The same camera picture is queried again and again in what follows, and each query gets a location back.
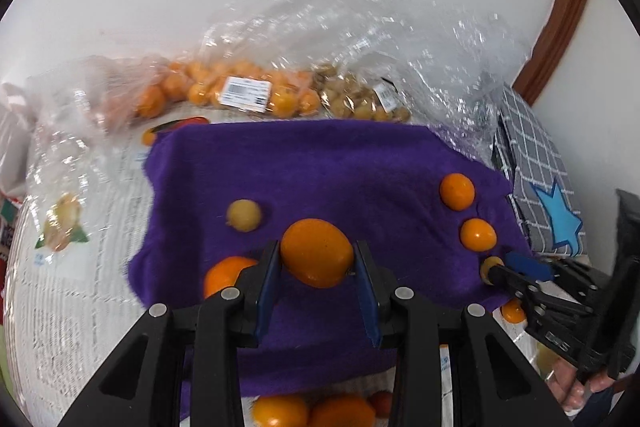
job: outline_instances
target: checkered fabric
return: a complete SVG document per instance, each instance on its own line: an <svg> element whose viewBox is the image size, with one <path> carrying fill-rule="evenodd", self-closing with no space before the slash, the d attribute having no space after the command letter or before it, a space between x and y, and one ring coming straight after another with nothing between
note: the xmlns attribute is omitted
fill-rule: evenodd
<svg viewBox="0 0 640 427"><path fill-rule="evenodd" d="M531 250L560 257L588 253L584 229L578 232L577 252L572 252L569 245L554 247L549 217L531 184L550 192L555 180L572 213L579 217L580 209L553 140L529 105L507 86L502 95L494 145L494 165L513 182L510 201Z"/></svg>

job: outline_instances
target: barcode label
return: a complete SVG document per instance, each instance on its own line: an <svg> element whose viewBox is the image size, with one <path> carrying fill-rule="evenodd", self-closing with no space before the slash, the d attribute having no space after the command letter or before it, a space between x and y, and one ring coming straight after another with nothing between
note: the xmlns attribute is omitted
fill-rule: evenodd
<svg viewBox="0 0 640 427"><path fill-rule="evenodd" d="M220 103L247 111L265 112L271 83L266 80L252 80L230 76L220 93Z"/></svg>
<svg viewBox="0 0 640 427"><path fill-rule="evenodd" d="M385 110L385 112L392 112L396 107L400 105L398 97L396 97L394 88L386 82L380 82L373 88L373 90L376 92L376 95L380 99L380 103L382 104L382 108Z"/></svg>

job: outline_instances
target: blue star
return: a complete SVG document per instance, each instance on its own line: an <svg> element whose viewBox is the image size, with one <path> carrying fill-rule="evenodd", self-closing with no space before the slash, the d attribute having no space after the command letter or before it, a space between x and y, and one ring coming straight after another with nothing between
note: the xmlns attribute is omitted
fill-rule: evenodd
<svg viewBox="0 0 640 427"><path fill-rule="evenodd" d="M540 198L540 203L545 209L551 222L551 232L554 236L554 248L569 245L571 255L578 255L578 232L582 228L582 220L569 209L562 190L558 187L558 181L554 179L551 192L545 192L541 187L531 184L534 192Z"/></svg>

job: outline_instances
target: blue gripper pad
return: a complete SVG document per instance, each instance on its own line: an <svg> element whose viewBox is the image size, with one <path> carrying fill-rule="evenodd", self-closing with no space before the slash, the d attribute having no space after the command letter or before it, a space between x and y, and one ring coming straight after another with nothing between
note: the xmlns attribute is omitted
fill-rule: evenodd
<svg viewBox="0 0 640 427"><path fill-rule="evenodd" d="M280 285L280 249L271 256L267 274L264 277L264 284L260 290L260 298L258 299L258 312L255 325L255 336L260 342L269 330L269 322L271 321L271 313L276 301L278 286Z"/></svg>
<svg viewBox="0 0 640 427"><path fill-rule="evenodd" d="M532 257L517 252L504 256L504 264L508 268L536 281L552 281L554 272L548 263L541 263Z"/></svg>
<svg viewBox="0 0 640 427"><path fill-rule="evenodd" d="M364 328L373 346L380 347L382 343L382 332L378 327L378 302L373 294L369 275L367 274L367 270L357 248L354 253L356 290L358 292L358 302L360 303L360 313L364 320Z"/></svg>

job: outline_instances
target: purple cloth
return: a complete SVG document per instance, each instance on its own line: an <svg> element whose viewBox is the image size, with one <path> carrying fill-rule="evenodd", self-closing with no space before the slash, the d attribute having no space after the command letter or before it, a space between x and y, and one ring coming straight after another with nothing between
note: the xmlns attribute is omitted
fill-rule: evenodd
<svg viewBox="0 0 640 427"><path fill-rule="evenodd" d="M500 174L448 148L426 127L361 121L284 121L193 125L159 136L145 165L155 198L129 282L146 306L202 301L207 270L279 239L293 222L317 217L350 241L369 243L373 258L399 283L454 308L494 309L506 299L484 285L485 255L462 246L462 222L481 217L497 232L491 254L529 252ZM462 172L476 201L449 210L438 186ZM225 224L234 200L257 201L260 228ZM259 349L239 352L243 396L293 393L384 371L393 352L366 337L354 278L314 289L283 273L269 333Z"/></svg>

